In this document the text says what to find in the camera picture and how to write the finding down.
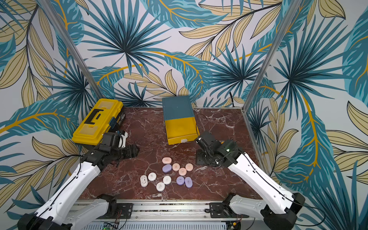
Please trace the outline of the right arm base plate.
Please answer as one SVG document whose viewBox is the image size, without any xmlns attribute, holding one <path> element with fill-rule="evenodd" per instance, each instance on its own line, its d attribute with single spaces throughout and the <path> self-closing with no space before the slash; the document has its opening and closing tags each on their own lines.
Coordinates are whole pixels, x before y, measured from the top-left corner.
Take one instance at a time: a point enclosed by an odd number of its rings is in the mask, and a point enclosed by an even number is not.
<svg viewBox="0 0 368 230">
<path fill-rule="evenodd" d="M 221 218 L 249 218 L 248 215 L 236 214 L 231 210 L 230 206 L 222 202 L 212 202 L 209 203 L 209 208 L 205 209 L 206 213 L 209 213 L 211 218 L 221 219 Z"/>
</svg>

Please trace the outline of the yellow top drawer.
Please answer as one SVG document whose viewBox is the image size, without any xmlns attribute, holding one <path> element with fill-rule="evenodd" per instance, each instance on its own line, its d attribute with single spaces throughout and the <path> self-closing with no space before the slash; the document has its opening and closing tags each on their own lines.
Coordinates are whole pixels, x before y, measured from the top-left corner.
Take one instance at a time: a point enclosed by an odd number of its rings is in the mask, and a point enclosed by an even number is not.
<svg viewBox="0 0 368 230">
<path fill-rule="evenodd" d="M 191 142 L 199 136 L 194 117 L 166 120 L 165 128 L 169 145 Z"/>
</svg>

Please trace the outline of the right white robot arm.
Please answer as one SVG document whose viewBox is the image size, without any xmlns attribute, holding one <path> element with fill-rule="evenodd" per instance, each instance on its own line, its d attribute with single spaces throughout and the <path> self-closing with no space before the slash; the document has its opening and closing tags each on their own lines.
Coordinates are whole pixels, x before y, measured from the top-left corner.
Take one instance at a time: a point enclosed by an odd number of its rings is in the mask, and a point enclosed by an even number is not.
<svg viewBox="0 0 368 230">
<path fill-rule="evenodd" d="M 223 206 L 230 214 L 260 219 L 271 230 L 293 229 L 305 203 L 302 194 L 292 193 L 276 183 L 232 140 L 220 142 L 199 137 L 196 143 L 200 147 L 196 152 L 197 164 L 228 168 L 261 197 L 249 199 L 229 194 Z"/>
</svg>

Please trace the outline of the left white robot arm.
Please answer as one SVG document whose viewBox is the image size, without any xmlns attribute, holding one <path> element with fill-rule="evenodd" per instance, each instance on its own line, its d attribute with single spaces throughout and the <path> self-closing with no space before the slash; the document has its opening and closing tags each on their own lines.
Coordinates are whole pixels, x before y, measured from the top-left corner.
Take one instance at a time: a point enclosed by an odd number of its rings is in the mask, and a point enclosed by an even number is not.
<svg viewBox="0 0 368 230">
<path fill-rule="evenodd" d="M 138 156 L 137 145 L 125 148 L 95 147 L 81 158 L 72 176 L 55 195 L 33 214 L 24 214 L 17 223 L 19 230 L 81 230 L 98 218 L 118 218 L 125 215 L 124 207 L 112 195 L 101 194 L 92 204 L 75 214 L 69 211 L 87 186 L 111 162 Z"/>
</svg>

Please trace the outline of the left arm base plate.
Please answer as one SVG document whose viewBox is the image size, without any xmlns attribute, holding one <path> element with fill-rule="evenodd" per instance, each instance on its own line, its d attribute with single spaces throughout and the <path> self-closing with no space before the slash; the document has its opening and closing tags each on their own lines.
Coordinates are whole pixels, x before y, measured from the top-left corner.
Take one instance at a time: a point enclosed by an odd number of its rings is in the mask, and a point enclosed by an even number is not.
<svg viewBox="0 0 368 230">
<path fill-rule="evenodd" d="M 133 203 L 116 203 L 109 205 L 106 214 L 98 219 L 130 219 L 133 210 Z"/>
</svg>

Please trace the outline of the purple oval case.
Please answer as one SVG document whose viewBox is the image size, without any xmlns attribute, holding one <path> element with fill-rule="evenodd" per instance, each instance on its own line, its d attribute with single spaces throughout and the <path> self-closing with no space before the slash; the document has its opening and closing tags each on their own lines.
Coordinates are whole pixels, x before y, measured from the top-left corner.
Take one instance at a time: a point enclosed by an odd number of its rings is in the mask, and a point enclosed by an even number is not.
<svg viewBox="0 0 368 230">
<path fill-rule="evenodd" d="M 193 181 L 191 179 L 191 177 L 186 177 L 185 178 L 185 185 L 187 188 L 191 188 L 193 186 Z"/>
</svg>

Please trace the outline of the teal drawer cabinet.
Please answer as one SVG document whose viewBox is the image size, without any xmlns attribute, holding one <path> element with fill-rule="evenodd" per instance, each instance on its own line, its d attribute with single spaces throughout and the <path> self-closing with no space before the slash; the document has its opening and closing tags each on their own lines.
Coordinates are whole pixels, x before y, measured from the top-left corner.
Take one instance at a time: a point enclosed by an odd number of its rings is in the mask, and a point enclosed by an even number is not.
<svg viewBox="0 0 368 230">
<path fill-rule="evenodd" d="M 195 116 L 189 96 L 165 97 L 162 105 L 164 121 Z"/>
</svg>

